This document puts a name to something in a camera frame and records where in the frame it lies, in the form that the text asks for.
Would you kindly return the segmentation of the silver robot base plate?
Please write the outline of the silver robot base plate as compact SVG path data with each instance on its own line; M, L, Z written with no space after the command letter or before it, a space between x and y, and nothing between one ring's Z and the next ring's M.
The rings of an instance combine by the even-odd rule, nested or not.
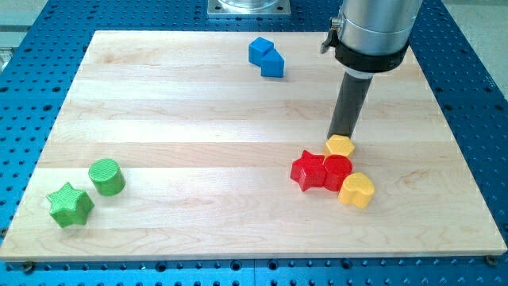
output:
M289 0L208 0L209 16L290 15Z

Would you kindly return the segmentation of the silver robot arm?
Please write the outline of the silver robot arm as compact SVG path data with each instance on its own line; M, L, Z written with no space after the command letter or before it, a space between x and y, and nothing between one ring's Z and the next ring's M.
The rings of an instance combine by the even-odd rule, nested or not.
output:
M357 79L371 79L400 65L422 0L344 0L329 20L321 53L335 50L336 60Z

